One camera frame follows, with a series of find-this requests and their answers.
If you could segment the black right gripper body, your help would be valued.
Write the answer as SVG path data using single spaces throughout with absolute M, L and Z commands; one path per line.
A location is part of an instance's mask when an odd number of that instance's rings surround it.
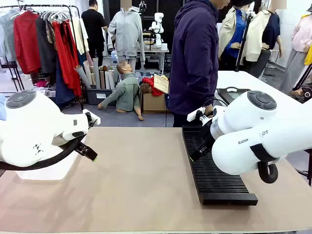
M 217 133 L 215 132 L 215 124 L 212 120 L 209 120 L 201 129 L 201 137 L 204 140 L 202 146 L 211 149 L 215 140 L 217 139 Z

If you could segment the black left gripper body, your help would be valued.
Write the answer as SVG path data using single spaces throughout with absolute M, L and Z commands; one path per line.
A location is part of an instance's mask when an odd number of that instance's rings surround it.
M 89 147 L 85 145 L 82 141 L 77 144 L 77 152 L 79 154 L 88 154 Z

